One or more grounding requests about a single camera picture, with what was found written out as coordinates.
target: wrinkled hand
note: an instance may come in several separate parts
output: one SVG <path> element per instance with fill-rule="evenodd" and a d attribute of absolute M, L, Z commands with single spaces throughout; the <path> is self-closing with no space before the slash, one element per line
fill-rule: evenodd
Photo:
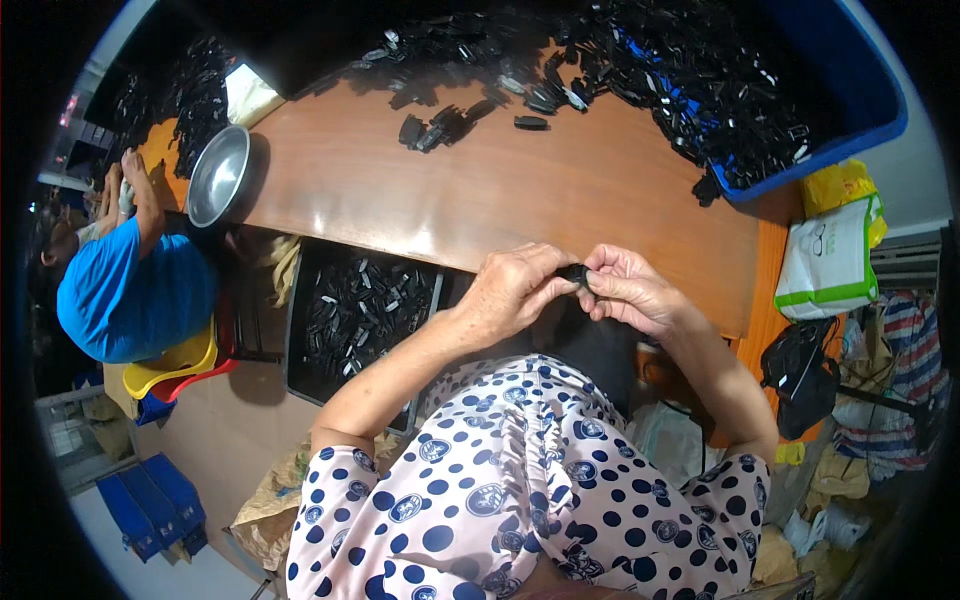
<path fill-rule="evenodd" d="M 594 321 L 612 317 L 662 340 L 678 316 L 692 308 L 686 296 L 636 252 L 600 244 L 584 264 L 590 268 L 590 290 L 601 298 L 581 296 L 580 306 Z"/>
<path fill-rule="evenodd" d="M 140 183 L 149 183 L 147 176 L 147 166 L 143 163 L 143 156 L 133 148 L 128 148 L 120 158 L 120 164 L 123 167 L 123 175 L 127 181 L 136 187 Z"/>
<path fill-rule="evenodd" d="M 552 299 L 579 289 L 553 276 L 575 262 L 576 256 L 549 244 L 530 243 L 487 256 L 463 299 L 451 309 L 462 341 L 471 350 L 487 348 L 532 324 Z"/>

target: blue crate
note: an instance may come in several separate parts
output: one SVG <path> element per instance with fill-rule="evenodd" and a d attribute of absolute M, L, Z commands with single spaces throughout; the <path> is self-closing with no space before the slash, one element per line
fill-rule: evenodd
<path fill-rule="evenodd" d="M 183 530 L 192 531 L 206 520 L 204 507 L 200 505 L 197 489 L 183 476 L 163 452 L 143 461 L 143 467 L 160 487 L 167 498 L 173 502 L 177 515 L 183 521 Z"/>
<path fill-rule="evenodd" d="M 752 200 L 785 183 L 806 177 L 889 141 L 906 129 L 903 90 L 890 65 L 877 50 L 850 11 L 838 0 L 761 0 L 767 16 L 782 29 L 784 43 L 820 75 L 841 110 L 840 135 L 807 153 L 808 159 L 792 165 L 743 190 L 730 188 L 724 166 L 711 164 L 724 197 L 732 203 Z M 631 43 L 635 54 L 640 50 Z M 671 95 L 681 91 L 660 78 Z M 695 113 L 691 102 L 688 113 Z"/>
<path fill-rule="evenodd" d="M 120 475 L 111 475 L 97 482 L 97 490 L 104 498 L 110 516 L 123 534 L 124 544 L 133 548 L 144 563 L 162 549 L 160 535 L 153 523 L 133 499 L 130 490 L 120 480 Z"/>
<path fill-rule="evenodd" d="M 144 467 L 137 465 L 121 472 L 120 480 L 159 532 L 160 546 L 164 550 L 183 537 L 186 532 L 177 510 Z"/>

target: polka dot shirt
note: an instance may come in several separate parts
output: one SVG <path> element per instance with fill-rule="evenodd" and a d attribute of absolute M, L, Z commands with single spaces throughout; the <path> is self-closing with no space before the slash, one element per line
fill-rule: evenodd
<path fill-rule="evenodd" d="M 313 457 L 290 598 L 507 598 L 538 557 L 653 600 L 749 584 L 769 487 L 761 459 L 730 457 L 676 490 L 593 383 L 542 355 L 463 366 L 428 401 L 433 414 L 382 477 L 359 448 Z"/>

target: striped fabric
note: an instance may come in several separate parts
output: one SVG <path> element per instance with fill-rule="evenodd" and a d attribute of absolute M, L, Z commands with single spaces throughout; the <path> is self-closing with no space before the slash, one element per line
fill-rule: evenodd
<path fill-rule="evenodd" d="M 941 365 L 936 308 L 909 291 L 886 292 L 877 305 L 886 306 L 883 337 L 897 357 L 893 391 L 914 404 L 932 397 L 935 408 L 944 406 L 950 394 L 950 380 Z M 859 404 L 858 409 L 869 414 L 869 428 L 837 427 L 833 443 L 838 452 L 866 458 L 874 481 L 888 479 L 899 470 L 926 467 L 929 457 L 917 451 L 912 419 L 899 411 Z"/>

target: stainless steel bowl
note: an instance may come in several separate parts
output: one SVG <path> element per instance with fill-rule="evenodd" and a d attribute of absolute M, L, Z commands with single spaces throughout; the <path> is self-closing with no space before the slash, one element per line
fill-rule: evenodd
<path fill-rule="evenodd" d="M 190 222 L 205 228 L 219 219 L 243 188 L 250 164 L 250 134 L 239 125 L 217 133 L 200 153 L 186 190 Z"/>

